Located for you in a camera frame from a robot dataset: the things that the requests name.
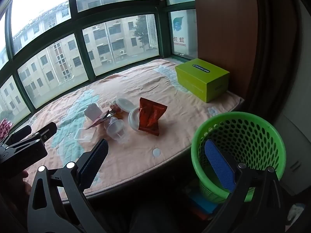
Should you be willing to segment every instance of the blue cartoon logo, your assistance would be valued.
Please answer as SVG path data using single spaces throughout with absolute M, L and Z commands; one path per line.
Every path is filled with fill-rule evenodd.
M 183 17 L 174 18 L 174 20 L 173 20 L 174 30 L 180 31 L 182 22 L 183 22 Z

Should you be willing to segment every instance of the silver screw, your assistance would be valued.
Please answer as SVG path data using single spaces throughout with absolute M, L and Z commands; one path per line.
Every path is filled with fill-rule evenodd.
M 269 167 L 268 167 L 268 171 L 269 171 L 269 172 L 274 172 L 274 168 L 271 167 L 271 166 L 269 166 Z
M 246 168 L 246 164 L 245 163 L 239 163 L 238 167 L 241 169 L 245 169 Z
M 74 163 L 74 162 L 69 162 L 69 163 L 67 163 L 67 165 L 66 165 L 66 167 L 69 168 L 69 169 L 73 168 L 74 166 L 75 166 L 75 163 Z
M 38 168 L 38 171 L 39 171 L 39 172 L 43 172 L 44 169 L 45 169 L 45 166 L 40 166 L 40 167 Z

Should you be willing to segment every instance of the box logo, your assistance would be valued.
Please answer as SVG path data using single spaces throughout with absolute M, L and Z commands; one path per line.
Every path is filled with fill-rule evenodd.
M 195 68 L 198 68 L 198 69 L 202 70 L 203 72 L 206 72 L 206 73 L 209 73 L 209 72 L 210 72 L 210 70 L 207 70 L 206 68 L 201 67 L 201 66 L 199 66 L 199 65 L 192 65 L 192 66 L 194 66 Z

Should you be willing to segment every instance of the building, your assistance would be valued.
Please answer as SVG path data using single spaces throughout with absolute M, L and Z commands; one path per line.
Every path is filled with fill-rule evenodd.
M 77 0 L 77 7 L 82 11 L 118 1 L 123 0 Z M 68 1 L 44 12 L 13 37 L 14 51 L 70 17 Z M 134 36 L 139 17 L 145 17 L 146 30 L 150 32 L 148 43 Z M 100 23 L 83 29 L 83 35 L 96 75 L 159 54 L 154 15 Z M 5 52 L 4 49 L 0 53 L 0 66 L 7 62 Z M 18 69 L 18 74 L 36 108 L 88 79 L 74 34 L 40 51 Z M 12 110 L 15 123 L 29 113 L 12 77 L 0 89 L 0 108 Z

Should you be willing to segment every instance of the white dot on blanket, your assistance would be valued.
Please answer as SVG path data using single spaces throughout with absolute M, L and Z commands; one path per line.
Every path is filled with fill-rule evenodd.
M 155 148 L 155 149 L 153 149 L 152 154 L 155 157 L 159 157 L 161 154 L 161 150 L 159 148 Z

